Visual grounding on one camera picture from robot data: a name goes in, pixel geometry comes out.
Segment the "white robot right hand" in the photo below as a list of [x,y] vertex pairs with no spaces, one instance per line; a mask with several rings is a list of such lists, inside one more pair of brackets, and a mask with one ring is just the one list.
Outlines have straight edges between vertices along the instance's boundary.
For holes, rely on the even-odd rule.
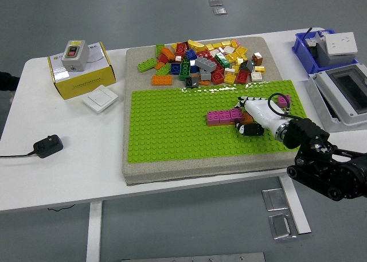
[[239,102],[235,108],[243,107],[250,114],[254,121],[263,128],[269,129],[273,136],[282,141],[283,133],[286,131],[289,120],[283,116],[284,112],[274,101],[263,97],[238,97]]

